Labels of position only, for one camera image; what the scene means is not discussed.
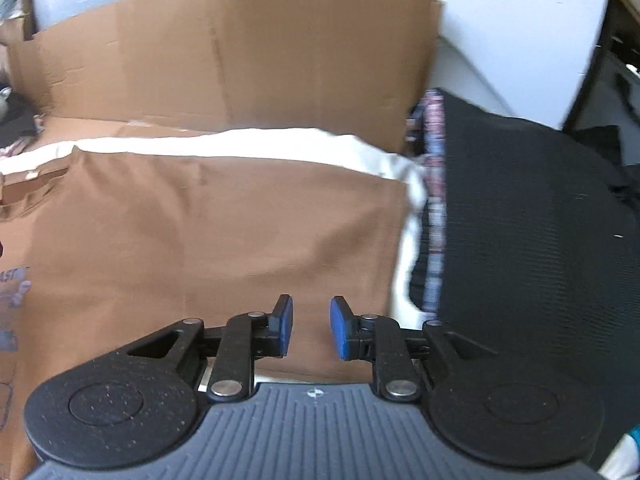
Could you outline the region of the brown printed t-shirt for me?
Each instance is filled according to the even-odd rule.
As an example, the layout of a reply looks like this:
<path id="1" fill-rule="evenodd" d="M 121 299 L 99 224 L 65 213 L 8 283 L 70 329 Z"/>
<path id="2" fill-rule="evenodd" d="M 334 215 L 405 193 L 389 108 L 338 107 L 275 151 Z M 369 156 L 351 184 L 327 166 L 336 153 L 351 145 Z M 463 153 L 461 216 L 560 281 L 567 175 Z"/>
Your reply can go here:
<path id="1" fill-rule="evenodd" d="M 51 376 L 182 318 L 221 325 L 294 301 L 304 382 L 363 382 L 328 307 L 383 314 L 408 210 L 399 181 L 326 164 L 74 151 L 1 187 L 1 474 L 35 467 L 22 411 Z"/>

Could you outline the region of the black clothes pile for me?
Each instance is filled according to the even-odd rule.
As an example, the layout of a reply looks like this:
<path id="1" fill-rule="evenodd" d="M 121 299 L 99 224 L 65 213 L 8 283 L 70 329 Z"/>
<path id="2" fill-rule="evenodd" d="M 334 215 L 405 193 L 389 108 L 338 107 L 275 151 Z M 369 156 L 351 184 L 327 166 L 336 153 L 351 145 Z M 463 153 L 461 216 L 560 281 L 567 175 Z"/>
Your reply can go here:
<path id="1" fill-rule="evenodd" d="M 43 132 L 40 114 L 28 99 L 9 86 L 1 87 L 1 156 L 20 154 Z"/>

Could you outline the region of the black knit garment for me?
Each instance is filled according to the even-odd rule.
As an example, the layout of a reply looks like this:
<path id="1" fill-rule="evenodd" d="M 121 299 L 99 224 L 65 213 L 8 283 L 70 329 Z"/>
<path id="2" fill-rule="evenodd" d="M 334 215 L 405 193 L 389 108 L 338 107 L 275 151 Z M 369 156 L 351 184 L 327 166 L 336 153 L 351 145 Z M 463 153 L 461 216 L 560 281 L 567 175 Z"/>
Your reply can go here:
<path id="1" fill-rule="evenodd" d="M 410 300 L 594 390 L 603 464 L 639 421 L 639 170 L 617 128 L 565 133 L 440 89 L 410 119 L 427 188 Z"/>

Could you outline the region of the cream bear print duvet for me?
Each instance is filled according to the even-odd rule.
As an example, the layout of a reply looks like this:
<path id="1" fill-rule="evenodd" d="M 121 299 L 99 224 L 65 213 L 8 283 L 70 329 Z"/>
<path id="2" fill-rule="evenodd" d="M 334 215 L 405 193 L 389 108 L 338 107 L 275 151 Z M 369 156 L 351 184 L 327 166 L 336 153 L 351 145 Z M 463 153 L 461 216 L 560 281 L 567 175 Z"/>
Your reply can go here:
<path id="1" fill-rule="evenodd" d="M 1 159 L 4 176 L 29 174 L 36 168 L 69 155 L 74 148 L 95 153 L 132 153 L 183 157 L 242 157 L 294 162 L 318 162 L 407 185 L 409 212 L 401 232 L 398 263 L 390 296 L 390 314 L 402 327 L 418 328 L 427 314 L 409 299 L 409 278 L 418 256 L 422 210 L 427 192 L 423 169 L 412 160 L 367 144 L 356 136 L 336 136 L 314 128 L 235 129 L 199 136 L 96 138 L 55 142 Z"/>

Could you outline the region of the brown cardboard sheet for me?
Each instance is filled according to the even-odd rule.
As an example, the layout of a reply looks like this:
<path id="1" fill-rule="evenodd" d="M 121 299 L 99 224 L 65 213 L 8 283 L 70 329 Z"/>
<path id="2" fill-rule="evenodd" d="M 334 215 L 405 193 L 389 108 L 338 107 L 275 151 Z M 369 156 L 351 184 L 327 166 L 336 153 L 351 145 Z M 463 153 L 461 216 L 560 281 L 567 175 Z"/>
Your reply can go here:
<path id="1" fill-rule="evenodd" d="M 53 134 L 302 127 L 400 152 L 441 15 L 438 0 L 120 0 L 6 53 Z"/>

